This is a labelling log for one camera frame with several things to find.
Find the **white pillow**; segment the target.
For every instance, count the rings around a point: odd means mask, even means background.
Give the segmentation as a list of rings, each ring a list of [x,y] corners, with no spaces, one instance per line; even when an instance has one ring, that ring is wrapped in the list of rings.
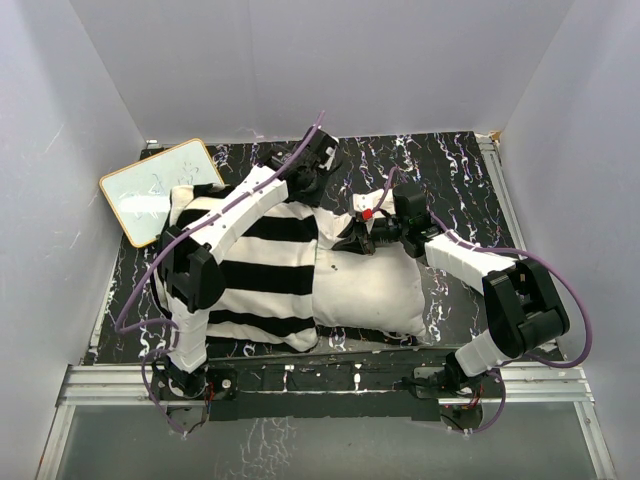
[[[312,287],[315,322],[424,336],[425,296],[416,260],[399,243],[378,248],[372,255],[335,251],[350,215],[323,208],[315,208],[313,214],[318,227]]]

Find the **black white striped pillowcase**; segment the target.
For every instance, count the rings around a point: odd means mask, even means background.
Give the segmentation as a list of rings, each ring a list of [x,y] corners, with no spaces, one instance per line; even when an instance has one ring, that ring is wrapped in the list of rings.
[[[206,335],[285,344],[305,352],[318,342],[312,290],[318,226],[313,210],[280,203],[229,249],[220,268],[226,288],[211,308]]]

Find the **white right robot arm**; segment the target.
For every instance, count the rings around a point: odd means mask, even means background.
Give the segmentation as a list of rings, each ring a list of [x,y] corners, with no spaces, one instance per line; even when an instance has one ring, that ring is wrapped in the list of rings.
[[[448,228],[414,184],[384,188],[378,198],[355,195],[336,250],[373,255],[392,243],[464,282],[484,298],[487,327],[447,355],[424,384],[466,397],[482,376],[564,335],[569,317],[547,267],[525,253],[498,254]]]

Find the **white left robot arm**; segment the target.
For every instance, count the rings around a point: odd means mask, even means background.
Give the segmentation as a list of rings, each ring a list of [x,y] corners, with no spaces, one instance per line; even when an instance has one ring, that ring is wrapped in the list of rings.
[[[165,257],[151,284],[175,325],[164,366],[182,397],[205,390],[209,336],[300,352],[317,344],[314,213],[339,166],[338,145],[310,129],[292,149],[268,149],[237,184],[172,189],[160,236]]]

